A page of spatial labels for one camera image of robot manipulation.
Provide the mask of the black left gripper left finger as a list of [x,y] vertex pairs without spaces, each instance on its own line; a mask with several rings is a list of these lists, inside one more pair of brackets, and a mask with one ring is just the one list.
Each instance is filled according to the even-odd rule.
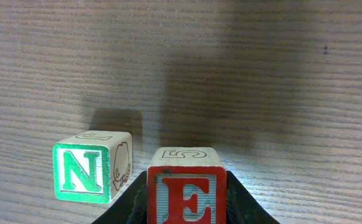
[[141,172],[92,224],[147,224],[147,172]]

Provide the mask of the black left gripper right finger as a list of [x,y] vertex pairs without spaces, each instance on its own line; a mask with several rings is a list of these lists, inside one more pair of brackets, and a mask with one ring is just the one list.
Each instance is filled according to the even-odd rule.
[[279,224],[261,207],[231,171],[226,171],[227,224]]

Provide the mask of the green N block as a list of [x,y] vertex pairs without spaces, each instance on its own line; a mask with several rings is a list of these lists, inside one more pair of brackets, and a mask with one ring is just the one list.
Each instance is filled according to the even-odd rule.
[[89,130],[52,148],[53,186],[59,200],[111,203],[133,173],[132,134]]

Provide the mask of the red E block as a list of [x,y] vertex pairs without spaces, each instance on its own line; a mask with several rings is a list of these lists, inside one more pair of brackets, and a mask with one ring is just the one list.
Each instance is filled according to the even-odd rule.
[[147,169],[147,222],[226,223],[226,189],[212,147],[161,147]]

